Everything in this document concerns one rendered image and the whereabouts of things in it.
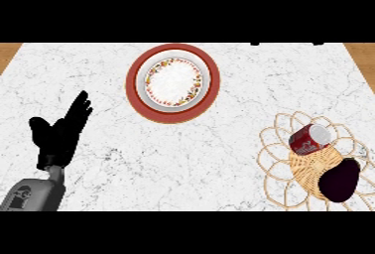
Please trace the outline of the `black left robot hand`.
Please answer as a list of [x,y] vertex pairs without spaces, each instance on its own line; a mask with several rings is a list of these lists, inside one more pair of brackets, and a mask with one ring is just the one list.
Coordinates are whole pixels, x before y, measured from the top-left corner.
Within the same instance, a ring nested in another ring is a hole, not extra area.
[[55,124],[42,117],[30,119],[33,142],[40,148],[39,170],[45,171],[51,166],[64,168],[71,163],[92,112],[89,93],[83,90],[65,117]]

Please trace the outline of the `white plate with red rim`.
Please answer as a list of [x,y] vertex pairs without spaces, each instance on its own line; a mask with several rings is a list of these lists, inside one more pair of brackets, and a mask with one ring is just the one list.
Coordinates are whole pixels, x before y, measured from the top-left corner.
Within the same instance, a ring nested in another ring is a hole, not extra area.
[[164,44],[133,62],[125,87],[130,105],[148,120],[187,122],[215,103],[220,90],[218,64],[200,48]]

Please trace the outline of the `woven wicker placemat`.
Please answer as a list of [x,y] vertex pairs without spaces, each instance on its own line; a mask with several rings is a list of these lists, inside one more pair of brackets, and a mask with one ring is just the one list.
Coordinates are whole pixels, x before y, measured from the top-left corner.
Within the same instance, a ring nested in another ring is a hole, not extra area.
[[[331,141],[321,151],[300,156],[288,146],[288,137],[308,124],[321,124],[328,129]],[[285,211],[375,211],[375,152],[344,124],[334,123],[325,116],[311,117],[303,111],[278,113],[274,125],[260,132],[260,140],[257,163],[266,174],[263,188],[268,200],[278,207]],[[333,202],[318,182],[346,158],[359,163],[359,183],[349,200]]]

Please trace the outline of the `dark purple eggplant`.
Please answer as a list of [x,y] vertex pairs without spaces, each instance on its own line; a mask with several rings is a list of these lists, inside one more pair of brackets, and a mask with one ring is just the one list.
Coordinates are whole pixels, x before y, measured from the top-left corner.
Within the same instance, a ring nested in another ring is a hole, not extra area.
[[346,202],[356,191],[361,166],[353,158],[346,158],[319,178],[321,193],[333,202]]

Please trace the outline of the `red soda can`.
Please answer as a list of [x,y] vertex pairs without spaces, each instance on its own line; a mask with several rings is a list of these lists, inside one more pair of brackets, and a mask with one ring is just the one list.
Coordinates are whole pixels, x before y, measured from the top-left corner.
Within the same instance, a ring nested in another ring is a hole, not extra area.
[[331,134],[319,124],[308,124],[288,139],[291,150],[306,156],[322,150],[331,143]]

